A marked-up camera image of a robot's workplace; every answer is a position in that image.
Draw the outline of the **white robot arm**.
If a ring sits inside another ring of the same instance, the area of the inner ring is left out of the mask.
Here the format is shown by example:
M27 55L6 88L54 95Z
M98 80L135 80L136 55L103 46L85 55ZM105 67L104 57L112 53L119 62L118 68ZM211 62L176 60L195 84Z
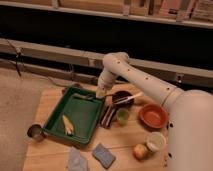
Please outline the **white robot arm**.
M102 98L121 76L169 113L167 171L213 171L213 95L184 91L129 64L125 52L106 54L96 96Z

